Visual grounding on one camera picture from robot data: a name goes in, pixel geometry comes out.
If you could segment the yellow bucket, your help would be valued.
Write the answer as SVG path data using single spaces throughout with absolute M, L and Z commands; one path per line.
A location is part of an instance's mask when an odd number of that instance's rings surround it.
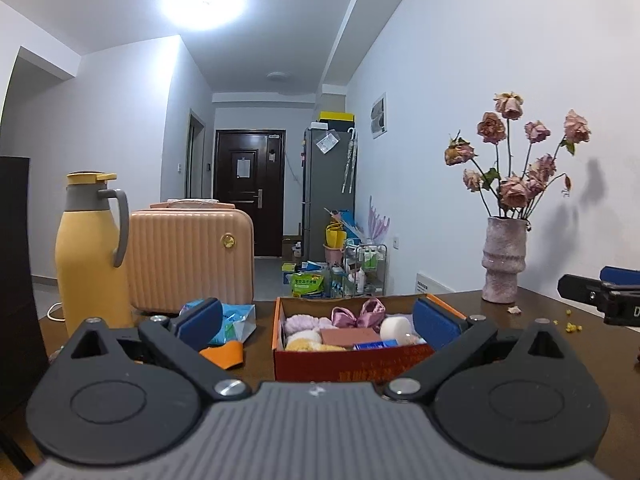
M 326 247 L 342 249 L 347 233 L 340 222 L 332 221 L 326 226 Z

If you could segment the black paper bag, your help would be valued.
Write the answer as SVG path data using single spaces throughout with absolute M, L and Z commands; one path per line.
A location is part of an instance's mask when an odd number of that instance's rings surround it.
M 25 403 L 49 366 L 30 270 L 29 160 L 1 159 L 1 414 Z

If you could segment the dark brown entrance door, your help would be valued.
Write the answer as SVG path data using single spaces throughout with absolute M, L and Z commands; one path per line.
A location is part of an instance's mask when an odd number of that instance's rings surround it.
M 284 148 L 283 130 L 216 131 L 214 197 L 250 216 L 257 257 L 282 255 Z

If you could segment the purple fluffy plush toy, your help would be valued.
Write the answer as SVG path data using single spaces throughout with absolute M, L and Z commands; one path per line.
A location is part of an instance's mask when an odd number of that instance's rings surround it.
M 304 332 L 305 330 L 318 332 L 319 330 L 329 330 L 333 327 L 334 325 L 329 318 L 315 318 L 309 314 L 296 314 L 289 316 L 285 319 L 283 325 L 286 336 L 292 336 L 294 334 Z

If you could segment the pink textured vase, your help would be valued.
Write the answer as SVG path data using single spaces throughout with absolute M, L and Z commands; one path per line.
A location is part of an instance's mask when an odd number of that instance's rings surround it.
M 518 274 L 526 268 L 527 223 L 524 220 L 488 219 L 482 266 L 486 270 L 482 298 L 492 304 L 514 304 Z

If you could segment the brown layered sponge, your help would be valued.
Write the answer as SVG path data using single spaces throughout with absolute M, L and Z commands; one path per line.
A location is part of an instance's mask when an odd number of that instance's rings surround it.
M 324 328 L 319 332 L 322 344 L 352 348 L 357 344 L 370 344 L 381 340 L 373 328 Z

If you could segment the grey refrigerator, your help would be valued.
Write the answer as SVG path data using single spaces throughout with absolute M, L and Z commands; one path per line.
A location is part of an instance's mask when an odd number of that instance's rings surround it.
M 308 128 L 304 134 L 302 258 L 324 260 L 331 211 L 354 211 L 354 192 L 342 192 L 350 134 Z

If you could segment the pink satin bow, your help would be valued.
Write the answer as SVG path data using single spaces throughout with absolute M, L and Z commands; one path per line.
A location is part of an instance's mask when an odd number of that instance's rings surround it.
M 373 297 L 362 304 L 358 314 L 343 307 L 334 307 L 331 312 L 331 323 L 336 328 L 370 328 L 375 333 L 380 331 L 385 318 L 386 307 Z

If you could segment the orange plastic comb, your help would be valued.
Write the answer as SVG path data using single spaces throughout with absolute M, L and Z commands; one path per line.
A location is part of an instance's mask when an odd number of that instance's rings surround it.
M 244 364 L 244 347 L 237 340 L 228 341 L 222 346 L 208 347 L 200 355 L 222 370 L 232 370 Z

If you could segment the blue tissue pack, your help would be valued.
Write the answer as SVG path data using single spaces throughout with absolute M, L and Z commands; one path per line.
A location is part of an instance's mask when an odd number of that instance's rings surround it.
M 244 342 L 256 328 L 254 304 L 224 304 L 207 298 L 185 304 L 174 319 L 176 336 L 195 350 Z

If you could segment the wall electrical panel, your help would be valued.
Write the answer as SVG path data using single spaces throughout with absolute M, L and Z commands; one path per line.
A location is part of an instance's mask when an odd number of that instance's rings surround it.
M 370 129 L 373 139 L 377 139 L 387 131 L 386 112 L 386 94 L 383 94 L 371 107 Z

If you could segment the yellow box on refrigerator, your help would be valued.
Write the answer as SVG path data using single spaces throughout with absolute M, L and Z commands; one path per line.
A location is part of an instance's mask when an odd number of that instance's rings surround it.
M 354 122 L 355 115 L 346 112 L 330 112 L 329 110 L 322 110 L 319 113 L 318 119 L 320 122 Z

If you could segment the white round sponge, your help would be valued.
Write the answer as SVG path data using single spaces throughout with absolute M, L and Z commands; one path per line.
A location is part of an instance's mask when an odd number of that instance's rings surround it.
M 382 341 L 393 341 L 398 347 L 412 346 L 420 341 L 412 329 L 411 322 L 406 316 L 388 316 L 380 325 Z

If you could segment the yellow thermos jug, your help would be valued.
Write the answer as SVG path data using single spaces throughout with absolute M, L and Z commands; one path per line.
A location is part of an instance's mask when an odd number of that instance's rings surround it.
M 54 260 L 69 334 L 87 318 L 111 328 L 134 325 L 125 266 L 129 204 L 124 191 L 108 186 L 116 178 L 89 170 L 66 177 Z

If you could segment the pink ribbed suitcase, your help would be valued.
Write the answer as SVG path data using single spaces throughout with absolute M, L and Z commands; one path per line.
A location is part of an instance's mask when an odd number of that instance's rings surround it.
M 254 224 L 230 204 L 159 203 L 130 214 L 129 297 L 141 312 L 174 314 L 190 301 L 254 300 Z

